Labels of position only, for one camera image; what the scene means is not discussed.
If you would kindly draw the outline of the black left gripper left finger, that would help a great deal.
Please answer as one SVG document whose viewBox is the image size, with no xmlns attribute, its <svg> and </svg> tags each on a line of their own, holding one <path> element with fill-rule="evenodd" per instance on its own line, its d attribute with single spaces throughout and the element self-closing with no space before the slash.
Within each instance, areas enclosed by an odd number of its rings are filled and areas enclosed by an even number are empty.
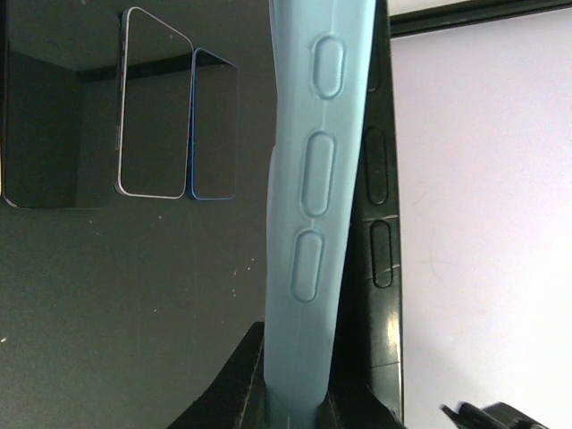
<svg viewBox="0 0 572 429">
<path fill-rule="evenodd" d="M 263 428 L 264 327 L 251 325 L 205 392 L 172 422 L 173 428 Z"/>
</svg>

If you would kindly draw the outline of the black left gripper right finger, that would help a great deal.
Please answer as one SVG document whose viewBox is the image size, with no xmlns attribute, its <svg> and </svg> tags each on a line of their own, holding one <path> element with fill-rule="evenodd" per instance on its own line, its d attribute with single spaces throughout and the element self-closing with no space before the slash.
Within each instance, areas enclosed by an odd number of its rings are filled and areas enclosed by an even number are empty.
<svg viewBox="0 0 572 429">
<path fill-rule="evenodd" d="M 400 429 L 405 426 L 369 390 L 353 364 L 336 360 L 325 399 L 317 410 L 316 427 Z"/>
</svg>

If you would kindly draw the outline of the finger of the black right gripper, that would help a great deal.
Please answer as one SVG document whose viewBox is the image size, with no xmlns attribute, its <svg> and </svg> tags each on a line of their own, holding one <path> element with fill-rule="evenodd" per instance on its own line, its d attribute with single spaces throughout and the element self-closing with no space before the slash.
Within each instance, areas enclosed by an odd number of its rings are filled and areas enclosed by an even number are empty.
<svg viewBox="0 0 572 429">
<path fill-rule="evenodd" d="M 547 429 L 546 425 L 504 402 L 484 408 L 460 402 L 456 408 L 441 405 L 440 409 L 460 429 Z"/>
</svg>

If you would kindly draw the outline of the black smartphone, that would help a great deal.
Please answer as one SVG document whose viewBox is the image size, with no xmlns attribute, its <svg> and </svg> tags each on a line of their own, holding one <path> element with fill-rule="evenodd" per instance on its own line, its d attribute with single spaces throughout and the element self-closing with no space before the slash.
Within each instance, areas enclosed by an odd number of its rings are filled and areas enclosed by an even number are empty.
<svg viewBox="0 0 572 429">
<path fill-rule="evenodd" d="M 100 1 L 8 1 L 3 193 L 97 209 L 113 191 L 119 16 Z"/>
<path fill-rule="evenodd" d="M 332 371 L 364 383 L 403 417 L 399 175 L 388 4 L 375 8 Z"/>
<path fill-rule="evenodd" d="M 141 7 L 122 15 L 115 187 L 124 196 L 181 198 L 187 182 L 193 45 Z"/>
</svg>

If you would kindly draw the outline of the blue smartphone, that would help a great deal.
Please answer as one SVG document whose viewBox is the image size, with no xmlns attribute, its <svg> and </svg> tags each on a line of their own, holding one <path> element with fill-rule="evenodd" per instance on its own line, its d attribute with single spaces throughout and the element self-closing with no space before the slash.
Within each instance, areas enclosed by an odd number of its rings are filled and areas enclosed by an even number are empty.
<svg viewBox="0 0 572 429">
<path fill-rule="evenodd" d="M 229 200 L 237 171 L 239 74 L 236 66 L 204 48 L 193 54 L 189 141 L 189 194 Z"/>
</svg>

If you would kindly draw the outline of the phone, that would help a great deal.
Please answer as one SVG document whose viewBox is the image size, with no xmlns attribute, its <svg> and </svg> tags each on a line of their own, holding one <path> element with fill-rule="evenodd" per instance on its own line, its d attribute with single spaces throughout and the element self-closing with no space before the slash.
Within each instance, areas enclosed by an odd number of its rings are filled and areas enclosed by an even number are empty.
<svg viewBox="0 0 572 429">
<path fill-rule="evenodd" d="M 328 391 L 376 4 L 270 4 L 277 108 L 268 179 L 265 422 L 314 428 Z"/>
</svg>

